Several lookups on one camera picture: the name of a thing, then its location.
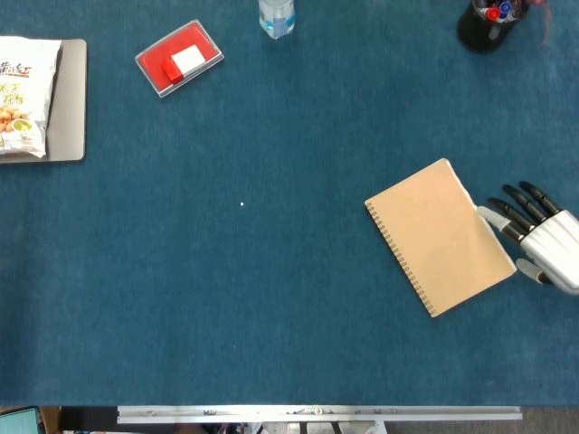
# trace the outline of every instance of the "spiral notebook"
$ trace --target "spiral notebook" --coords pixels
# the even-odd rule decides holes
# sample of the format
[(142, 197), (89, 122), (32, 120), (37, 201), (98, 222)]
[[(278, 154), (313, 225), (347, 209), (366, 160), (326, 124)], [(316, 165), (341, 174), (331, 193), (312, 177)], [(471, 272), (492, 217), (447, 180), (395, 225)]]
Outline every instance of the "spiral notebook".
[(516, 271), (446, 159), (365, 206), (431, 316)]

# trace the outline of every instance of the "blue carpet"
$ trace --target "blue carpet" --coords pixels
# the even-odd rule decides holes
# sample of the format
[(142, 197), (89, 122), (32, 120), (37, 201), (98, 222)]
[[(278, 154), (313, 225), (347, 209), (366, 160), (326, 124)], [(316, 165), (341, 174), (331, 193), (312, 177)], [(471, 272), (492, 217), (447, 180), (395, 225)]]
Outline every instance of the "blue carpet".
[[(0, 402), (579, 404), (579, 298), (516, 275), (432, 320), (364, 207), (448, 157), (579, 213), (579, 4), (491, 55), (466, 5), (300, 1), (274, 42), (254, 0), (4, 3), (90, 54), (86, 160), (0, 170)], [(134, 56), (193, 18), (225, 61), (160, 100)]]

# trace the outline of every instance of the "water bottle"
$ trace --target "water bottle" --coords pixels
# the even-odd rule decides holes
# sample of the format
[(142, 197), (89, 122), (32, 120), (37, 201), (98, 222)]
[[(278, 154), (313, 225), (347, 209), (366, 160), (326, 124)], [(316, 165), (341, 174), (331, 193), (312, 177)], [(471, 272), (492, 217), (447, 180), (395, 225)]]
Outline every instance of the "water bottle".
[(259, 0), (260, 24), (263, 30), (278, 39), (290, 33), (296, 25), (293, 0)]

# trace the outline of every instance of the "robotic hand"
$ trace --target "robotic hand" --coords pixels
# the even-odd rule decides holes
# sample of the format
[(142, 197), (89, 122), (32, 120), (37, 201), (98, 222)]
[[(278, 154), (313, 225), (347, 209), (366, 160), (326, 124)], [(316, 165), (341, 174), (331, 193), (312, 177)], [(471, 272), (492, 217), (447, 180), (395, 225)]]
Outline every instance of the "robotic hand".
[(530, 219), (496, 198), (490, 198), (489, 203), (498, 212), (480, 206), (479, 215), (519, 244), (531, 259), (517, 259), (517, 268), (523, 274), (579, 296), (579, 221), (531, 183), (519, 185), (540, 206), (511, 185), (503, 185), (503, 190)]

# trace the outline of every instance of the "snack bag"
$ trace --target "snack bag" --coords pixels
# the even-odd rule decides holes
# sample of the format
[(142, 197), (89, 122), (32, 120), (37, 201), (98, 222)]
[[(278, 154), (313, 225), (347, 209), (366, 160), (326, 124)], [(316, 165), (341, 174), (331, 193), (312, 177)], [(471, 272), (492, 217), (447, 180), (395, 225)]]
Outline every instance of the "snack bag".
[(0, 156), (46, 155), (52, 79), (61, 41), (0, 36)]

